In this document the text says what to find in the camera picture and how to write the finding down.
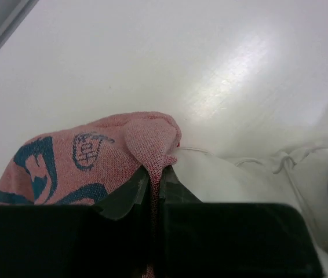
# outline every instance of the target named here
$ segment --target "white table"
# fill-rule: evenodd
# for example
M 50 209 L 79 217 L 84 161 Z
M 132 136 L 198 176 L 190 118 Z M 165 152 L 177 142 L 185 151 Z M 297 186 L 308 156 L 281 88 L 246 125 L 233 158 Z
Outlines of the white table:
M 222 156 L 328 136 L 328 1 L 39 1 L 0 50 L 0 176 L 39 133 L 145 110 Z

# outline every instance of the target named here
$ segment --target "dark object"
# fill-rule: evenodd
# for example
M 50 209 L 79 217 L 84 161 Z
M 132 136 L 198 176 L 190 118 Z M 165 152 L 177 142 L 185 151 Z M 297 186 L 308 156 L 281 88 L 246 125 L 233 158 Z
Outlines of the dark object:
M 172 167 L 161 181 L 155 246 L 150 234 L 143 167 L 92 207 L 1 206 L 0 277 L 140 277 L 148 262 L 157 277 L 323 277 L 296 210 L 202 203 Z

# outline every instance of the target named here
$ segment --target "white fabric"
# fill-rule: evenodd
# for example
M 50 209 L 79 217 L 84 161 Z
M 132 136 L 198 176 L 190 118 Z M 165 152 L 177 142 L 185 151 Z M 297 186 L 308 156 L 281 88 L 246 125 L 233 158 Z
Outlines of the white fabric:
M 185 148 L 176 156 L 179 180 L 203 202 L 284 203 L 296 208 L 328 275 L 328 144 L 262 159 L 221 159 Z

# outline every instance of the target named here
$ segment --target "pink towel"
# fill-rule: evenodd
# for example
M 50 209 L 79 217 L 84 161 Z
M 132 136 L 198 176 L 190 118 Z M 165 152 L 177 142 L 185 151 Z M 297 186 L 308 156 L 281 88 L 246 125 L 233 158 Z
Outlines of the pink towel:
M 156 213 L 164 167 L 181 131 L 169 115 L 135 112 L 37 136 L 23 145 L 0 180 L 0 204 L 94 204 L 143 165 Z

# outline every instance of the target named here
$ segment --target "blue printed pattern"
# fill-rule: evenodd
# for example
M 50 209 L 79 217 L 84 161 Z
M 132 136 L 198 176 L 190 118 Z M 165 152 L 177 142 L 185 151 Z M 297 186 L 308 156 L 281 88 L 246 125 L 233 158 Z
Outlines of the blue printed pattern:
M 95 136 L 91 134 L 89 134 L 88 138 L 90 138 L 90 140 L 96 140 Z M 98 140 L 100 140 L 99 142 L 101 143 L 104 139 L 114 142 L 112 139 L 108 139 L 107 137 L 103 137 L 103 139 L 99 137 Z M 48 136 L 42 139 L 37 139 L 32 143 L 22 146 L 15 154 L 13 161 L 18 166 L 24 168 L 26 173 L 30 175 L 35 201 L 45 190 L 47 182 L 50 182 L 50 191 L 44 201 L 44 203 L 46 203 L 54 195 L 58 186 L 52 137 Z M 29 163 L 33 163 L 33 167 L 30 167 L 30 169 L 28 168 Z M 87 184 L 63 197 L 61 200 L 56 202 L 56 204 L 70 204 L 82 199 L 92 199 L 94 202 L 97 202 L 105 196 L 107 196 L 107 191 L 104 185 L 98 183 Z M 34 204 L 33 201 L 28 200 L 22 195 L 3 191 L 0 191 L 0 203 Z
M 81 133 L 74 137 L 72 159 L 79 170 L 91 171 L 97 161 L 104 140 L 109 143 L 115 142 L 114 139 L 95 132 Z

